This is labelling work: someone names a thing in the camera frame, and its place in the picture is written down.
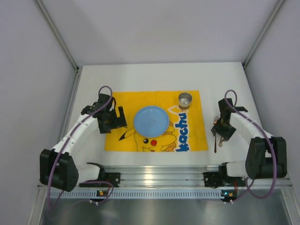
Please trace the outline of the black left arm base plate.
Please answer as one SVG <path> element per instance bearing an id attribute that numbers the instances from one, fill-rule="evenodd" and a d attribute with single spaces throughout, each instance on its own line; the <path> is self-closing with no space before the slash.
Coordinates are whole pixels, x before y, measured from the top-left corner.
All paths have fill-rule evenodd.
<path id="1" fill-rule="evenodd" d="M 120 184 L 119 172 L 101 172 L 97 179 L 79 183 L 81 188 L 108 188 L 113 186 L 118 188 Z"/>

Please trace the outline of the copper spoon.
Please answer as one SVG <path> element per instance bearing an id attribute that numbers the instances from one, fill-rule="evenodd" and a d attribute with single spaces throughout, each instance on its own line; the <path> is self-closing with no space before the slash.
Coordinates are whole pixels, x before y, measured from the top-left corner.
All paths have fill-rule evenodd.
<path id="1" fill-rule="evenodd" d="M 223 138 L 220 138 L 220 141 L 219 141 L 218 145 L 219 145 L 219 147 L 223 146 Z"/>

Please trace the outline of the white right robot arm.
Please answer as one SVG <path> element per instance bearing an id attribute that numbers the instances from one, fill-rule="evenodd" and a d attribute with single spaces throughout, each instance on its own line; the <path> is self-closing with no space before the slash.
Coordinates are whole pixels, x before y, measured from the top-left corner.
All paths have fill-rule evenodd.
<path id="1" fill-rule="evenodd" d="M 219 147 L 237 132 L 249 147 L 245 160 L 222 163 L 219 171 L 227 177 L 249 177 L 252 180 L 284 178 L 287 175 L 285 139 L 260 130 L 250 121 L 245 107 L 231 108 L 232 103 L 230 98 L 218 102 L 220 118 L 211 132 L 220 136 Z"/>

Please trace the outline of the steel cup with cork base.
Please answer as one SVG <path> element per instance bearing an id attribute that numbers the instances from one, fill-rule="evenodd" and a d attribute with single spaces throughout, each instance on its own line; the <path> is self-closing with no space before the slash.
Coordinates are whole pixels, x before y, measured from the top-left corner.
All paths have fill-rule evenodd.
<path id="1" fill-rule="evenodd" d="M 192 95 L 187 92 L 180 93 L 178 100 L 179 100 L 179 108 L 182 110 L 186 110 L 191 105 Z"/>

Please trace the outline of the blue plastic plate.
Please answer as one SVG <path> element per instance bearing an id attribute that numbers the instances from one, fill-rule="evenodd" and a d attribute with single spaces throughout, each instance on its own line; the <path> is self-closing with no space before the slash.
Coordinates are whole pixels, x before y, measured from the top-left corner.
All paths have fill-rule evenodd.
<path id="1" fill-rule="evenodd" d="M 146 106 L 135 114 L 133 123 L 139 135 L 154 138 L 167 131 L 169 116 L 161 107 Z"/>

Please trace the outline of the yellow Pikachu cloth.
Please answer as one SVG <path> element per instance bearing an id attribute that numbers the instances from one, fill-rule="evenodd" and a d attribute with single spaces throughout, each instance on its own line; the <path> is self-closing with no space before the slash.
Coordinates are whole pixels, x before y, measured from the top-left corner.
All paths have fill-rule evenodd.
<path id="1" fill-rule="evenodd" d="M 120 152 L 187 152 L 208 149 L 199 91 L 191 90 L 191 105 L 180 109 L 181 91 L 115 92 L 113 97 L 122 106 L 127 127 L 113 130 L 106 136 L 105 151 Z M 134 116 L 147 106 L 158 106 L 169 116 L 168 129 L 159 137 L 143 137 L 134 127 Z"/>

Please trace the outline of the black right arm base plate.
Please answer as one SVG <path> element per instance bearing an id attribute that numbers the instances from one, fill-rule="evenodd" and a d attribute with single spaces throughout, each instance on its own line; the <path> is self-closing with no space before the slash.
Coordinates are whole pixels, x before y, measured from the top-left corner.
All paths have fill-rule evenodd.
<path id="1" fill-rule="evenodd" d="M 219 172 L 204 172 L 204 185 L 209 188 L 218 187 L 245 187 L 245 181 L 241 177 L 229 177 Z"/>

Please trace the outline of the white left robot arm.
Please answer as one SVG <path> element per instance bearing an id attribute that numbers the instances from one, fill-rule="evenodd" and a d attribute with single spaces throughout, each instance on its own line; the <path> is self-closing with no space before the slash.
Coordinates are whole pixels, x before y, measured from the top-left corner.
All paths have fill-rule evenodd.
<path id="1" fill-rule="evenodd" d="M 40 153 L 40 182 L 70 192 L 76 185 L 87 187 L 104 181 L 104 166 L 83 159 L 95 152 L 85 144 L 93 134 L 109 134 L 113 129 L 126 126 L 124 110 L 116 106 L 115 98 L 99 94 L 93 105 L 83 108 L 77 122 L 62 140 Z"/>

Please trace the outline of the copper fork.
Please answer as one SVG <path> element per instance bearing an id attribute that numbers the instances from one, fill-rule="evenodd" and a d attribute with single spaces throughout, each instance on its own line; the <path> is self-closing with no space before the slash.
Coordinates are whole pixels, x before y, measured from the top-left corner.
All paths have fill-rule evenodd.
<path id="1" fill-rule="evenodd" d="M 214 125 L 216 125 L 217 124 L 217 122 L 218 122 L 218 116 L 215 116 L 214 117 Z M 216 134 L 214 134 L 214 153 L 216 153 L 217 152 L 217 135 Z"/>

